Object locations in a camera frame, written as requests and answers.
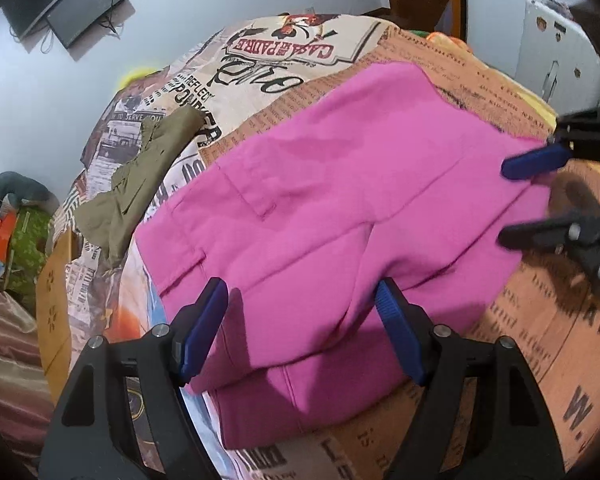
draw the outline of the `cable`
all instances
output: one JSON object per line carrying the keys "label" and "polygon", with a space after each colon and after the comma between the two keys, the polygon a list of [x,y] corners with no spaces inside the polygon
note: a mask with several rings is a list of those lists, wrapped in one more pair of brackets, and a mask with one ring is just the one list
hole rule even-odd
{"label": "cable", "polygon": [[[44,48],[46,38],[49,37],[51,37],[51,40],[49,40],[49,46],[47,48]],[[51,27],[47,25],[45,35],[43,36],[42,42],[40,43],[40,52],[42,52],[42,54],[48,54],[49,52],[51,52],[51,48],[54,46],[54,37],[55,35],[51,32]]]}
{"label": "cable", "polygon": [[[37,34],[41,30],[45,30],[47,27],[48,27],[48,25],[45,22],[42,22],[38,28],[35,28],[34,30],[29,31],[27,33],[27,35],[30,36],[31,34]],[[9,27],[9,34],[11,34],[11,37],[13,38],[13,41],[15,41],[16,43],[22,43],[22,41],[20,40],[20,38],[16,34],[15,30],[13,30],[13,26]]]}
{"label": "cable", "polygon": [[108,28],[111,32],[113,32],[118,38],[120,38],[120,34],[116,26],[113,24],[113,2],[115,0],[111,0],[109,5],[109,10],[107,13],[98,21],[98,25],[102,28]]}

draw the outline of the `olive green garment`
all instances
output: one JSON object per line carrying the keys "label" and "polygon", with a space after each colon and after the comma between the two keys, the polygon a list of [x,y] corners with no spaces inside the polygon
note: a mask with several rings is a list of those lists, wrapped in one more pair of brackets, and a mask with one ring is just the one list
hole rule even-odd
{"label": "olive green garment", "polygon": [[178,108],[157,124],[145,119],[140,128],[140,151],[113,174],[111,191],[99,193],[75,210],[78,229],[90,243],[102,248],[110,267],[124,258],[158,186],[203,122],[202,113],[189,106]]}
{"label": "olive green garment", "polygon": [[44,251],[51,216],[35,207],[18,211],[16,226],[9,240],[6,270],[0,290],[6,290],[36,316],[36,280],[46,263]]}

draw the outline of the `blue gripper pad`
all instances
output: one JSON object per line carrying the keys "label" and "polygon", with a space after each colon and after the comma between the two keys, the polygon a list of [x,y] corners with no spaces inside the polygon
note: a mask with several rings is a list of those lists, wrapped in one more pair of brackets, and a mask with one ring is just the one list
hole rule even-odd
{"label": "blue gripper pad", "polygon": [[389,336],[398,362],[405,375],[425,386],[433,370],[429,364],[431,352],[427,314],[409,303],[391,278],[380,281],[376,289],[376,309]]}
{"label": "blue gripper pad", "polygon": [[226,283],[211,278],[196,303],[183,307],[173,319],[173,358],[183,382],[188,383],[202,370],[228,305]]}
{"label": "blue gripper pad", "polygon": [[561,144],[549,144],[522,155],[506,158],[500,167],[500,174],[508,180],[526,180],[563,168],[571,157],[569,148]]}

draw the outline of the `bedspread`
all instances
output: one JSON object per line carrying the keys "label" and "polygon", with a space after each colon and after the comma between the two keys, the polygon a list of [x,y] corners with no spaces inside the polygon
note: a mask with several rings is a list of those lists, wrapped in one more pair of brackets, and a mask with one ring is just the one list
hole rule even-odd
{"label": "bedspread", "polygon": [[[170,67],[116,95],[85,146],[86,170],[56,213],[56,233],[73,225],[77,203],[108,189],[113,170],[137,151],[139,121],[148,114],[164,116],[190,104],[205,111],[206,124],[171,167],[146,218],[245,138],[318,100],[370,63],[387,60],[418,63],[449,102],[500,131],[542,138],[554,127],[551,110],[538,98],[444,37],[425,41],[363,17],[263,18],[223,29]],[[571,163],[554,181],[550,210],[574,206],[578,186],[600,202],[600,165]],[[104,332],[111,341],[125,340],[164,322],[134,241],[123,267],[107,272],[98,266],[98,248],[85,244],[80,258],[68,265],[67,278],[73,361],[91,335]],[[568,260],[527,255],[468,332],[481,340],[502,334],[513,336],[528,359],[554,418],[566,465],[573,465],[600,428],[600,301],[590,297]],[[344,424],[275,446],[231,452],[219,446],[218,417],[210,399],[186,400],[214,465],[226,478],[381,480],[421,394],[407,382]],[[446,466],[455,465],[462,454],[471,402],[470,386]],[[145,462],[155,465],[155,447],[147,441],[141,449]]]}

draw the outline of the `clutter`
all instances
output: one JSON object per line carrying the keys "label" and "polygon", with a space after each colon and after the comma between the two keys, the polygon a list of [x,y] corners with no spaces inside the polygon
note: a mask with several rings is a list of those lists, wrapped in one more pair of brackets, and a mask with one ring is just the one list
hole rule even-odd
{"label": "clutter", "polygon": [[35,205],[53,214],[58,208],[58,199],[45,186],[15,171],[0,173],[0,202],[5,197],[15,210],[22,205]]}

